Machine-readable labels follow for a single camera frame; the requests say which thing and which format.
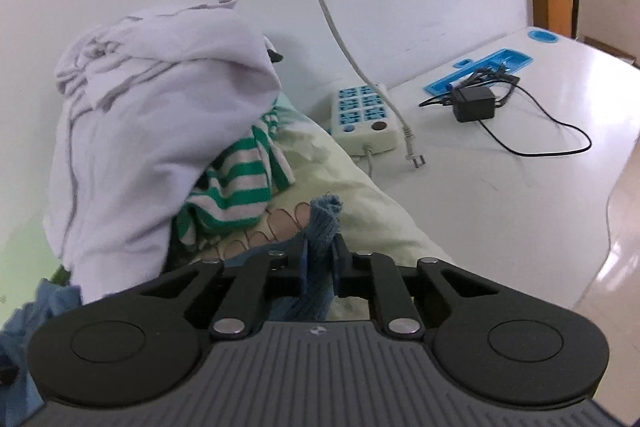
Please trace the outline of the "blue knit sweater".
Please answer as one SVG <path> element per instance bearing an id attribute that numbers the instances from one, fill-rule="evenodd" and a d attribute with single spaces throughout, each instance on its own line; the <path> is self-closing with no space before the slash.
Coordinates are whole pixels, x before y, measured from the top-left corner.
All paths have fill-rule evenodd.
<path id="1" fill-rule="evenodd" d="M 306 227 L 298 232 L 307 239 L 308 286 L 303 296 L 275 301 L 269 320 L 326 317 L 333 299 L 326 255 L 340 231 L 341 211 L 334 195 L 310 203 Z M 181 381 L 200 357 L 196 337 L 209 332 L 214 302 L 227 291 L 222 269 L 209 277 L 203 263 L 192 263 L 91 305 L 82 303 L 77 286 L 41 281 L 36 300 L 15 310 L 1 329 L 2 425 L 21 425 L 43 406 L 28 368 L 32 345 L 42 347 L 50 375 L 90 392 L 96 404 L 138 403 Z M 171 311 L 169 301 L 198 277 L 205 284 L 189 306 Z"/>

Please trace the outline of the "green white striped garment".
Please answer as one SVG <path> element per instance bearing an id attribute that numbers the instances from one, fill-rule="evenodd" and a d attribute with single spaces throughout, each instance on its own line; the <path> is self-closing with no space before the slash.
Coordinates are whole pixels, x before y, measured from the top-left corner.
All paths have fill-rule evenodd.
<path id="1" fill-rule="evenodd" d="M 203 171 L 172 220 L 171 239 L 184 251 L 201 251 L 259 221 L 273 197 L 295 183 L 276 143 L 276 106 Z"/>

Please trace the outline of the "white blue power strip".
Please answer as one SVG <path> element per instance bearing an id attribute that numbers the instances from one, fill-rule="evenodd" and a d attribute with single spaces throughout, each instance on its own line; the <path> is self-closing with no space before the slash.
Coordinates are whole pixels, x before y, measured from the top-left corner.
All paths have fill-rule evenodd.
<path id="1" fill-rule="evenodd" d="M 387 93 L 384 84 L 378 84 L 378 89 L 362 84 L 333 93 L 331 135 L 349 156 L 383 154 L 400 145 L 397 116 L 381 98 L 381 92 Z"/>

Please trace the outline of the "white bedside table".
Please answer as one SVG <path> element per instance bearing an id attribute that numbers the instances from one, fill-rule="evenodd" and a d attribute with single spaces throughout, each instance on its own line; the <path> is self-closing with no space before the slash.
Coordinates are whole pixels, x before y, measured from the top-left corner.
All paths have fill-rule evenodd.
<path id="1" fill-rule="evenodd" d="M 460 267 L 570 308 L 588 291 L 614 291 L 634 269 L 611 223 L 639 138 L 639 73 L 575 40 L 536 41 L 528 29 L 470 59 L 501 49 L 530 63 L 486 124 L 426 104 L 427 85 L 451 64 L 395 87 L 426 163 L 388 153 L 373 176 Z"/>

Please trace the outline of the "light grey garment pile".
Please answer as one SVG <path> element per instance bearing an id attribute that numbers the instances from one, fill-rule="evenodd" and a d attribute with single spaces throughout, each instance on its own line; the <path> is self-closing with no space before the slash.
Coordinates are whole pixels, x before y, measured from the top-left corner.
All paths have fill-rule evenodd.
<path id="1" fill-rule="evenodd" d="M 160 275 L 198 178 L 277 100 L 266 40 L 237 1 L 126 15 L 58 61 L 43 230 L 83 303 Z"/>

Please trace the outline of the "blue plastic tray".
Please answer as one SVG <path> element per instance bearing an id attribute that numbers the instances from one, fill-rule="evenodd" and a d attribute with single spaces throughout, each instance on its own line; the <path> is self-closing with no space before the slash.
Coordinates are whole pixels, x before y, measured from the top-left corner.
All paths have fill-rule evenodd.
<path id="1" fill-rule="evenodd" d="M 523 52 L 514 49 L 500 49 L 477 61 L 466 60 L 462 66 L 459 64 L 454 65 L 453 72 L 427 84 L 423 88 L 423 91 L 433 96 L 442 95 L 447 93 L 455 82 L 471 76 L 473 72 L 477 70 L 496 70 L 500 66 L 503 66 L 506 72 L 518 72 L 531 62 L 533 62 L 533 57 Z"/>

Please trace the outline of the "small blue round lid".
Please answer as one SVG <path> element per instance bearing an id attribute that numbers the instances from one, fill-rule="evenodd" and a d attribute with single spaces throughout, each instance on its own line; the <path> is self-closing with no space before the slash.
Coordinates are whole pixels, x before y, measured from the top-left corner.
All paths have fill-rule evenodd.
<path id="1" fill-rule="evenodd" d="M 559 37 L 553 32 L 535 28 L 527 33 L 527 37 L 541 43 L 556 43 L 559 41 Z"/>

